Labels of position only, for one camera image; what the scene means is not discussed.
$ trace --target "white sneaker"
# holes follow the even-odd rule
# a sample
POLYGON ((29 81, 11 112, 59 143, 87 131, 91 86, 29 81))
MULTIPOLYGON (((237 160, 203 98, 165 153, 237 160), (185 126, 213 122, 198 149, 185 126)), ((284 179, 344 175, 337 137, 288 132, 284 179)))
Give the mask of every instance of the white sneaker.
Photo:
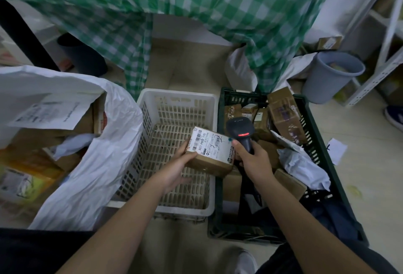
POLYGON ((225 274, 255 274, 257 270, 258 264, 255 257, 248 251, 238 248, 230 256, 225 274))

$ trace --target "sneaker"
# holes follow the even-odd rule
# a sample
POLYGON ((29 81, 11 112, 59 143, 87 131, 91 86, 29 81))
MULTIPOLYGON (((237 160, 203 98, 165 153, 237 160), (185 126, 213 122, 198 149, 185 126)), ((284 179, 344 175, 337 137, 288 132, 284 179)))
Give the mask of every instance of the sneaker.
POLYGON ((386 119, 400 131, 403 131, 403 106, 387 106, 386 119))
POLYGON ((248 251, 237 248, 231 252, 225 274, 255 274, 258 264, 248 251))

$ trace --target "black plastic crate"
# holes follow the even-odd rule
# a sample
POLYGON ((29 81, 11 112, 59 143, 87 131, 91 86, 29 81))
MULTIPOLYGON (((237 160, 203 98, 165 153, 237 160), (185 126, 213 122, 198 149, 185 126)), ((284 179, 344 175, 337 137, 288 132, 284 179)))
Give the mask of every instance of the black plastic crate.
MULTIPOLYGON (((256 103, 259 108, 267 106, 266 95, 258 93, 240 93, 232 89, 223 87, 221 89, 217 131, 224 133, 224 106, 240 103, 245 106, 249 103, 256 103)), ((342 201, 349 214, 355 218, 353 210, 344 192, 343 186, 337 176, 335 167, 330 160, 329 154, 323 143, 323 139, 316 126, 315 120, 308 106, 305 96, 294 95, 295 102, 301 113, 301 124, 305 131, 308 142, 302 147, 309 154, 311 159, 322 169, 324 169, 330 178, 330 192, 326 190, 308 190, 302 199, 323 200, 333 198, 342 201)), ((368 245, 368 239, 360 223, 357 222, 359 231, 359 240, 368 245)), ((208 219, 208 236, 215 239, 248 241, 254 243, 284 243, 285 237, 278 227, 268 226, 247 226, 227 224, 222 221, 222 179, 216 178, 216 197, 215 211, 208 219)))

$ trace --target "green gingham curtain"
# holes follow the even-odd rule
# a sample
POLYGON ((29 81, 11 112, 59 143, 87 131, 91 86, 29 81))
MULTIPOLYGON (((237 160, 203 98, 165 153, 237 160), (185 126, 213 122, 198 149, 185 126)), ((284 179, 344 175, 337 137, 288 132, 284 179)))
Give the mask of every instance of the green gingham curtain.
POLYGON ((125 73, 137 99, 147 78, 153 13, 200 20, 211 32, 247 43, 245 55, 270 92, 325 0, 22 0, 125 73))

